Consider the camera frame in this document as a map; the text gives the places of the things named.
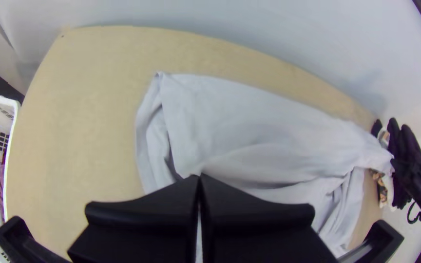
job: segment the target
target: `white fabric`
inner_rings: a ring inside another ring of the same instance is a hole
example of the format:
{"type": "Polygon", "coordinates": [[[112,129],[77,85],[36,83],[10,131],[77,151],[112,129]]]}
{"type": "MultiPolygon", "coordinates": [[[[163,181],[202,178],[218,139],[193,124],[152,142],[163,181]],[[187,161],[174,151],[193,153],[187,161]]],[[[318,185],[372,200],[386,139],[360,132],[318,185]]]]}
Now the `white fabric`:
{"type": "Polygon", "coordinates": [[[392,155],[352,122],[207,76],[158,73],[136,140],[146,193],[203,172],[264,200],[310,203],[312,227],[336,257],[360,213],[363,168],[391,171],[392,155]]]}

